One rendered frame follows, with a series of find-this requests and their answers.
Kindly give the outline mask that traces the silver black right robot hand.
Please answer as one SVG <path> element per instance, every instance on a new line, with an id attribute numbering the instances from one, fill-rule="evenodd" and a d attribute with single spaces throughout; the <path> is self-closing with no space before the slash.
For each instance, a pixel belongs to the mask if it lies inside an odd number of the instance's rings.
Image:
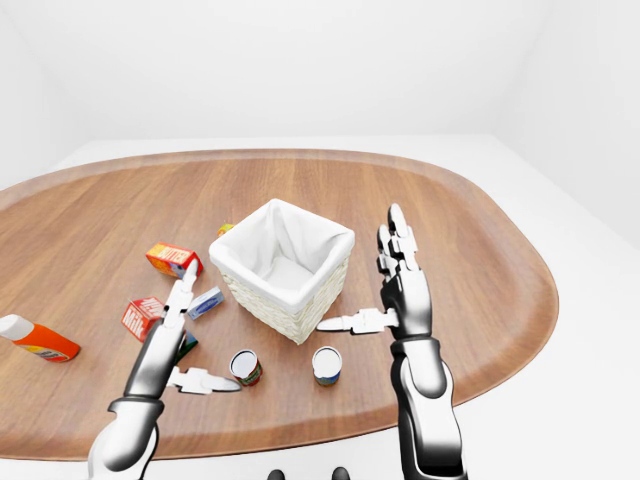
<path id="1" fill-rule="evenodd" d="M 395 339 L 432 333 L 432 304 L 424 271 L 416 260 L 418 251 L 412 228 L 399 204 L 388 210 L 388 224 L 377 232 L 378 271 L 384 276 L 380 291 L 384 306 L 364 308 L 351 316 L 321 321 L 318 331 L 349 331 L 371 334 L 389 327 Z"/>

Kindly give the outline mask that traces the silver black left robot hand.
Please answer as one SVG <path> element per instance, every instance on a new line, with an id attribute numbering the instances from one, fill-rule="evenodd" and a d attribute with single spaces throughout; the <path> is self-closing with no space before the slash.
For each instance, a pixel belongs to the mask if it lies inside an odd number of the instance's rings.
<path id="1" fill-rule="evenodd" d="M 192 287 L 199 262 L 190 262 L 183 277 L 176 280 L 165 303 L 163 315 L 147 336 L 127 381 L 124 396 L 158 400 L 167 385 L 182 393 L 234 392 L 241 385 L 232 379 L 211 375 L 191 367 L 185 373 L 175 368 L 175 357 L 185 334 L 184 314 L 193 300 Z"/>

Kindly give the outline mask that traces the white woven basket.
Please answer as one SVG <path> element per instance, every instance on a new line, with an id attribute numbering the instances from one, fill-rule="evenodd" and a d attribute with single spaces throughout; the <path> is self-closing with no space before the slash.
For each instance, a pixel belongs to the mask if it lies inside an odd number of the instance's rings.
<path id="1" fill-rule="evenodd" d="M 300 345 L 341 293 L 354 244 L 351 229 L 272 199 L 209 256 L 241 306 Z"/>

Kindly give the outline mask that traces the dark green box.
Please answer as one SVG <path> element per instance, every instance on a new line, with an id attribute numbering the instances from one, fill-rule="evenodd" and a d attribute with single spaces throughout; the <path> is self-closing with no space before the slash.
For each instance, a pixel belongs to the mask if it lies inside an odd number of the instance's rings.
<path id="1" fill-rule="evenodd" d="M 197 344 L 198 340 L 196 337 L 190 331 L 186 330 L 176 353 L 174 364 L 177 365 Z"/>

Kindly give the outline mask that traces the red milk carton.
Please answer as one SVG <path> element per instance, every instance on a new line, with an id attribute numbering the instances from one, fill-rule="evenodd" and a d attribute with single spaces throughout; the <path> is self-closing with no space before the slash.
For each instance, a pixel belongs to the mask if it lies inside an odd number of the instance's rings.
<path id="1" fill-rule="evenodd" d="M 140 342 L 144 342 L 153 325 L 162 318 L 164 304 L 156 297 L 132 300 L 128 303 L 121 323 Z"/>

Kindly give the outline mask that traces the blue white small box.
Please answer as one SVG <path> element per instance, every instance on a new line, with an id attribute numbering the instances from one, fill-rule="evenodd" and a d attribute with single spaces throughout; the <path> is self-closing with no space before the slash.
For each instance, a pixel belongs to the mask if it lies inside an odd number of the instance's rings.
<path id="1" fill-rule="evenodd" d="M 223 300 L 224 295 L 221 290 L 218 287 L 214 287 L 192 300 L 187 309 L 187 315 L 192 320 L 196 320 L 204 313 L 219 305 Z"/>

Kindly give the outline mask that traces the red green labelled tin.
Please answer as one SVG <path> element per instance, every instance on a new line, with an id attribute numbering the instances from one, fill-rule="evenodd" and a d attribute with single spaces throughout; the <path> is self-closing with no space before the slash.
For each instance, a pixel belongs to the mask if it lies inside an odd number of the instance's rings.
<path id="1" fill-rule="evenodd" d="M 263 373 L 257 354 L 250 349 L 237 352 L 230 361 L 229 369 L 243 386 L 255 385 Z"/>

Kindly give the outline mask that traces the orange butter box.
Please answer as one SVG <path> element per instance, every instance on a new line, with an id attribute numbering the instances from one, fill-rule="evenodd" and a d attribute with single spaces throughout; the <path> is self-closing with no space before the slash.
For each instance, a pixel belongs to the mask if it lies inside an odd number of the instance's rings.
<path id="1" fill-rule="evenodd" d="M 164 242 L 156 243 L 146 252 L 146 258 L 161 273 L 182 278 L 193 260 L 198 262 L 196 275 L 203 270 L 201 260 L 195 251 Z"/>

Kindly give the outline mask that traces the blue green labelled tin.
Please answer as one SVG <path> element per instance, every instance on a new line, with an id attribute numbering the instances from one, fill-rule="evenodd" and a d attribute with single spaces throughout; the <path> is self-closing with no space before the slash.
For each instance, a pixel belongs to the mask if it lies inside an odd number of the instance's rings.
<path id="1" fill-rule="evenodd" d="M 341 373 L 342 357 L 335 348 L 323 346 L 314 353 L 312 367 L 314 377 L 320 385 L 333 385 Z"/>

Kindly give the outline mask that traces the orange bottle with white cap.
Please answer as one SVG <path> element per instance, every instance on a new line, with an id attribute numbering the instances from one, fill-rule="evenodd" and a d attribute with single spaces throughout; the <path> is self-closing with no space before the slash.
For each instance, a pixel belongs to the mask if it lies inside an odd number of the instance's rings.
<path id="1" fill-rule="evenodd" d="M 81 347 L 63 335 L 19 315 L 0 318 L 0 336 L 16 346 L 49 362 L 61 363 L 75 358 Z"/>

